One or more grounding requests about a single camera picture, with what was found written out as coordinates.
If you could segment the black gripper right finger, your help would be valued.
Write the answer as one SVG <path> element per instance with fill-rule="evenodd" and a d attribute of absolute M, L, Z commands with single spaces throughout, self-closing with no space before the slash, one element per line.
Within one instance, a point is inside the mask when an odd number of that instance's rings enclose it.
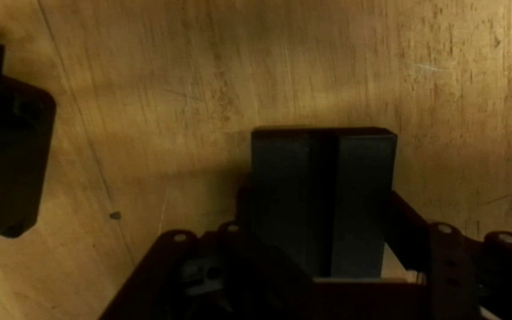
<path fill-rule="evenodd" d="M 386 244 L 407 271 L 427 278 L 434 320 L 478 320 L 485 308 L 512 320 L 512 232 L 473 241 L 446 223 L 428 223 L 393 193 Z"/>

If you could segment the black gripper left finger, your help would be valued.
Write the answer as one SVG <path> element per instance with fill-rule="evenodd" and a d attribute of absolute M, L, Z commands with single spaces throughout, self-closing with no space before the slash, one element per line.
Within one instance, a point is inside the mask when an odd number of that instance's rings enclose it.
<path fill-rule="evenodd" d="M 302 320 L 313 280 L 281 250 L 224 225 L 160 235 L 98 320 Z"/>

